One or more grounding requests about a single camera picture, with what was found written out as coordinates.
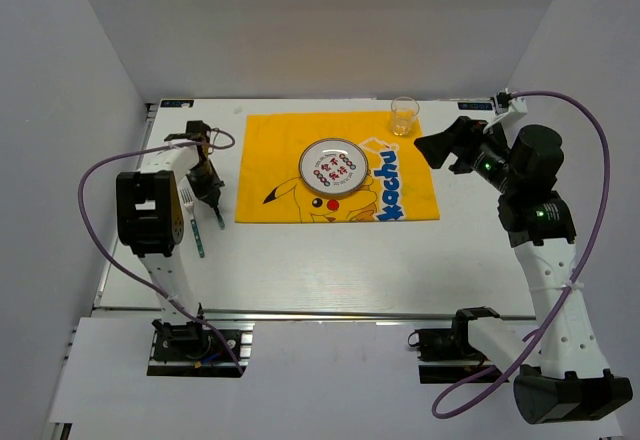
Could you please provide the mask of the fork with teal handle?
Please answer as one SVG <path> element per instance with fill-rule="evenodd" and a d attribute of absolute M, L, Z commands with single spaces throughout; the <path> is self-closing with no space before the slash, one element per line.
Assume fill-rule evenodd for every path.
<path fill-rule="evenodd" d="M 180 193 L 181 200 L 183 201 L 184 207 L 186 209 L 187 215 L 189 217 L 189 222 L 191 225 L 198 255 L 200 258 L 204 258 L 205 250 L 201 240 L 199 226 L 195 216 L 195 203 L 191 195 L 191 191 L 188 188 L 181 188 L 179 193 Z"/>

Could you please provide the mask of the knife with teal handle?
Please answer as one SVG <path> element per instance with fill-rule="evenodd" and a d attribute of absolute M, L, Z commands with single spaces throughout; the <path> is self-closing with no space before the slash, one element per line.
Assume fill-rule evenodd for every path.
<path fill-rule="evenodd" d="M 215 216 L 216 216 L 216 219 L 217 219 L 217 223 L 218 223 L 218 226 L 219 226 L 220 230 L 225 230 L 226 224 L 225 224 L 224 218 L 223 218 L 223 216 L 221 214 L 221 211 L 219 209 L 219 206 L 215 205 L 212 208 L 214 210 L 214 213 L 215 213 Z"/>

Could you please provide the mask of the clear drinking glass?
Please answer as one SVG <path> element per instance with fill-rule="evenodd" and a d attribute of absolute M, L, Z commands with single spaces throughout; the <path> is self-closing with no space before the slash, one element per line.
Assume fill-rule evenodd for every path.
<path fill-rule="evenodd" d="M 396 136 L 409 135 L 420 112 L 419 103 L 411 97 L 397 97 L 391 102 L 390 110 L 392 133 Z"/>

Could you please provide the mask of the yellow Pikachu cloth placemat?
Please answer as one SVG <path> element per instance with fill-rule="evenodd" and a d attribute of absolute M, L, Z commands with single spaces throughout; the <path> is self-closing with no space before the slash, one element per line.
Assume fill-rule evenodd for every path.
<path fill-rule="evenodd" d="M 278 113 L 247 119 L 235 220 L 238 223 L 348 223 L 437 220 L 431 170 L 408 137 L 391 131 L 383 111 Z M 314 142 L 346 140 L 368 162 L 363 185 L 332 198 L 308 188 L 299 171 Z"/>

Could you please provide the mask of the round patterned plate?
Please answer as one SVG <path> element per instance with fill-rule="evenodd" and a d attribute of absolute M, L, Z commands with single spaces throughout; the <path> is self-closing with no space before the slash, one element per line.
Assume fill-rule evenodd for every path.
<path fill-rule="evenodd" d="M 364 151 L 353 142 L 327 138 L 310 144 L 303 151 L 298 170 L 309 189 L 339 197 L 364 185 L 369 163 Z"/>

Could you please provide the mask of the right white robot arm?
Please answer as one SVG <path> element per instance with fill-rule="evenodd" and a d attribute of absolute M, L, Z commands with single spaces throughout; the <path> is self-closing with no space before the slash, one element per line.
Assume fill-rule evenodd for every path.
<path fill-rule="evenodd" d="M 630 402 L 633 390 L 611 372 L 588 316 L 579 277 L 589 255 L 577 251 L 570 208 L 555 188 L 562 139 L 531 124 L 508 140 L 503 125 L 524 117 L 524 94 L 502 91 L 495 104 L 492 120 L 461 116 L 415 147 L 431 168 L 476 173 L 498 191 L 498 218 L 524 272 L 537 327 L 522 338 L 491 308 L 461 309 L 451 345 L 466 359 L 481 353 L 496 383 L 512 384 L 527 423 L 597 421 Z"/>

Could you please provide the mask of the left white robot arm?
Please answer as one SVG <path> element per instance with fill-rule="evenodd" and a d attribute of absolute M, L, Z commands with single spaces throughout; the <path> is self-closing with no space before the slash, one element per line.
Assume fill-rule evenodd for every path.
<path fill-rule="evenodd" d="M 186 180 L 196 200 L 220 212 L 224 182 L 210 160 L 212 133 L 203 121 L 189 121 L 185 132 L 167 136 L 166 145 L 149 154 L 140 169 L 116 178 L 119 240 L 150 277 L 161 305 L 161 325 L 187 325 L 178 333 L 176 344 L 191 359 L 209 352 L 212 337 L 195 325 L 203 321 L 203 314 L 179 253 L 185 222 L 178 185 Z"/>

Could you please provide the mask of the right blue table label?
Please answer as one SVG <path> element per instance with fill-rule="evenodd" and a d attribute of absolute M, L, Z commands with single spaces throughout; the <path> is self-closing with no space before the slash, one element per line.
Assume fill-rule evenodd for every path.
<path fill-rule="evenodd" d="M 458 102 L 457 106 L 460 110 L 492 111 L 494 109 L 491 102 Z"/>

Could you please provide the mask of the blue table label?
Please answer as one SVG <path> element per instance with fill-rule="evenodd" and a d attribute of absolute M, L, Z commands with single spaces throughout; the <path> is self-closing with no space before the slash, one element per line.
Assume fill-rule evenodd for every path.
<path fill-rule="evenodd" d="M 164 99 L 160 102 L 160 108 L 192 108 L 194 105 L 193 99 Z"/>
<path fill-rule="evenodd" d="M 460 110 L 492 111 L 494 109 L 491 102 L 458 102 L 457 106 Z"/>

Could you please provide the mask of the left blue table label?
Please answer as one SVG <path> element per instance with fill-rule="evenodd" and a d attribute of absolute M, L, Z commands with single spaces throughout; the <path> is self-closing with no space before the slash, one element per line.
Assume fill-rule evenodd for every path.
<path fill-rule="evenodd" d="M 194 105 L 193 99 L 164 99 L 160 102 L 160 108 L 192 108 Z"/>

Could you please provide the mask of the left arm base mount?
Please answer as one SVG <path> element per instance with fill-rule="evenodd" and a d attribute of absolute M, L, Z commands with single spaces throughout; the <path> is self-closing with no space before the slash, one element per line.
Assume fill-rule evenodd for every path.
<path fill-rule="evenodd" d="M 251 327 L 222 328 L 221 340 L 210 329 L 194 322 L 170 325 L 156 319 L 152 325 L 154 335 L 146 371 L 150 377 L 238 379 L 242 373 L 230 351 L 242 370 L 248 366 L 253 340 Z"/>

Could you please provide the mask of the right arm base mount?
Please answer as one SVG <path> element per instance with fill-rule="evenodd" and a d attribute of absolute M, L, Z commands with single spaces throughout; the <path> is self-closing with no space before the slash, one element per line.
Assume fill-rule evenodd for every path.
<path fill-rule="evenodd" d="M 487 373 L 473 383 L 492 383 L 501 372 L 479 351 L 459 346 L 453 329 L 414 329 L 407 344 L 417 353 L 419 381 L 423 385 L 453 384 L 484 370 Z"/>

